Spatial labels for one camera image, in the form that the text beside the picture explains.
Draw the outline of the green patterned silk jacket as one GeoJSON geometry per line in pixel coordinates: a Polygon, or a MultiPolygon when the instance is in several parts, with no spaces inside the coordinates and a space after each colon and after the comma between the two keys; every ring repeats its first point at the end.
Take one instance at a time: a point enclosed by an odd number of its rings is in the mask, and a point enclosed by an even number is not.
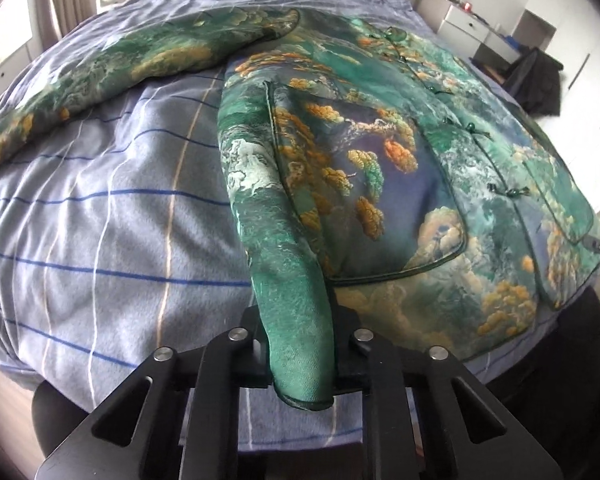
{"type": "Polygon", "coordinates": [[[538,125],[432,41],[310,9],[189,12],[36,60],[0,99],[0,171],[144,82],[222,74],[216,148],[287,403],[332,402],[337,300],[461,360],[565,307],[600,222],[538,125]]]}

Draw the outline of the blue checked duvet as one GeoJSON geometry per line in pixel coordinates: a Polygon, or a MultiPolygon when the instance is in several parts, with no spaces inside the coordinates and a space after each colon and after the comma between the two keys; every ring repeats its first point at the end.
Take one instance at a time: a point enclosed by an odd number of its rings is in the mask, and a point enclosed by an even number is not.
{"type": "MultiPolygon", "coordinates": [[[[132,0],[79,34],[249,0],[132,0]]],[[[309,3],[426,34],[408,0],[309,3]]],[[[144,82],[96,105],[0,171],[0,370],[46,379],[91,411],[161,342],[194,348],[254,304],[215,145],[222,74],[144,82]]],[[[240,400],[241,451],[360,440],[360,397],[309,414],[272,389],[240,400]]]]}

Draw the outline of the black coat on chair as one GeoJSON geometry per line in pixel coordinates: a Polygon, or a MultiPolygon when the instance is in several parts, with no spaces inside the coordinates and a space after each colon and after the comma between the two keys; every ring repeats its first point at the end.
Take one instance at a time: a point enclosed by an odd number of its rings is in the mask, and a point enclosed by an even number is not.
{"type": "Polygon", "coordinates": [[[539,48],[532,48],[509,66],[504,90],[532,117],[557,117],[562,107],[564,66],[539,48]]]}

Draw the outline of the wooden chair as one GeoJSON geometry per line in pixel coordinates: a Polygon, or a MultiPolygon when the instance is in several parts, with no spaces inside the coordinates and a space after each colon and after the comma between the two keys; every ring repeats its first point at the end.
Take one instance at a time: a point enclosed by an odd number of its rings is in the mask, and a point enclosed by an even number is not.
{"type": "Polygon", "coordinates": [[[492,49],[487,44],[480,44],[471,58],[471,63],[498,84],[504,84],[512,74],[512,66],[518,58],[520,54],[512,48],[492,49]]]}

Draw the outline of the white wardrobe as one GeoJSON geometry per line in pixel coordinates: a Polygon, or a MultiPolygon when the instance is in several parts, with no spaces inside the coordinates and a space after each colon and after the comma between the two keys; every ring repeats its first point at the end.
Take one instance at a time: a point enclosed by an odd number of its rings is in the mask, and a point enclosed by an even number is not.
{"type": "Polygon", "coordinates": [[[554,27],[546,53],[564,66],[560,114],[540,125],[600,212],[600,12],[591,0],[528,0],[526,10],[554,27]]]}

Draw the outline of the white grey desk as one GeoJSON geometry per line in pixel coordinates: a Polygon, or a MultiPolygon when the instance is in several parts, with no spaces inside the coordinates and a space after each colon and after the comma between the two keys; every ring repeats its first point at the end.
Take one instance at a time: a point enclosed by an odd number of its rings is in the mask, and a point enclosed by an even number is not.
{"type": "Polygon", "coordinates": [[[453,52],[471,61],[508,67],[520,53],[481,18],[452,0],[415,0],[416,12],[453,52]]]}

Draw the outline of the white window cabinet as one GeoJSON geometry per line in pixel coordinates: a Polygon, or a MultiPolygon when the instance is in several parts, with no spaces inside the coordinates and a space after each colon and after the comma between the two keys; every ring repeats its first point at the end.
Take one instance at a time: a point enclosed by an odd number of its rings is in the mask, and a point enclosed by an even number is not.
{"type": "Polygon", "coordinates": [[[30,62],[29,44],[26,42],[0,63],[0,96],[30,62]]]}

